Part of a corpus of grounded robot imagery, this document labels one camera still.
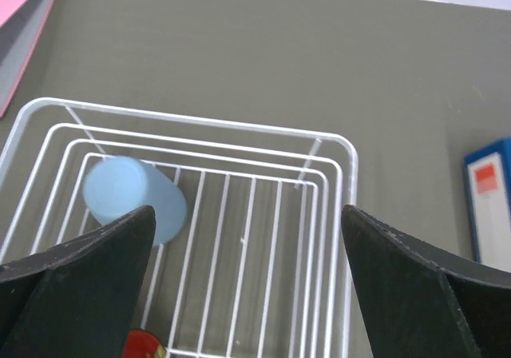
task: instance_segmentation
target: plastic cup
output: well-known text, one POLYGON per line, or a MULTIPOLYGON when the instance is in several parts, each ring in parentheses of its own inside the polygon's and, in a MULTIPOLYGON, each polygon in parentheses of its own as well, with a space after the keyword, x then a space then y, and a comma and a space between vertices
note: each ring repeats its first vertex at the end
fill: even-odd
POLYGON ((173 239, 186 220, 186 200, 176 184, 157 168, 131 157, 98 162, 85 178, 83 196, 102 225, 142 205, 152 206, 156 214, 154 245, 173 239))

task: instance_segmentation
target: red label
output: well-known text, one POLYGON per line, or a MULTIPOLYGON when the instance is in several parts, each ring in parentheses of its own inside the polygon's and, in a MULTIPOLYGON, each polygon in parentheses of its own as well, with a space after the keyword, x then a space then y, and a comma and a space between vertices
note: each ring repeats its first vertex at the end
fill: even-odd
POLYGON ((476 184, 479 194, 491 192, 498 187, 493 164, 484 165, 476 169, 476 184))

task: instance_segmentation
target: white wire basket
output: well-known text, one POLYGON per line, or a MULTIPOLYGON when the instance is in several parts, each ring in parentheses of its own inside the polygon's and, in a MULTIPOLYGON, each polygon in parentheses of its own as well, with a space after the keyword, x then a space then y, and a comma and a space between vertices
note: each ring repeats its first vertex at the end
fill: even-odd
POLYGON ((0 156, 0 263, 99 226, 81 184, 116 155, 172 178, 189 211, 176 239, 153 248, 133 327, 172 357, 348 357, 340 213, 356 201, 358 156, 346 138, 33 100, 0 156))

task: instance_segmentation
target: pink folder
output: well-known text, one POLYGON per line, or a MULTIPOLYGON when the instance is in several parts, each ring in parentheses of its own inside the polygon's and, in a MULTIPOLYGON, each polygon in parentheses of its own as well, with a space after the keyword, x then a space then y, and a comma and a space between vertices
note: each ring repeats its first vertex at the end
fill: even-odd
POLYGON ((21 81, 54 0, 0 0, 0 117, 21 81))

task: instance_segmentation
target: red object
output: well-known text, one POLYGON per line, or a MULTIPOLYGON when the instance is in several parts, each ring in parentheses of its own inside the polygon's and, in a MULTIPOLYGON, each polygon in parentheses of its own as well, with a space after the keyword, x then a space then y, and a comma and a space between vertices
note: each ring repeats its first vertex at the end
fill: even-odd
POLYGON ((165 358, 165 349, 150 332, 132 330, 128 334, 122 358, 165 358))
POLYGON ((493 164, 484 165, 476 169, 476 184, 477 192, 479 194, 491 192, 497 186, 497 176, 495 175, 495 168, 493 164))

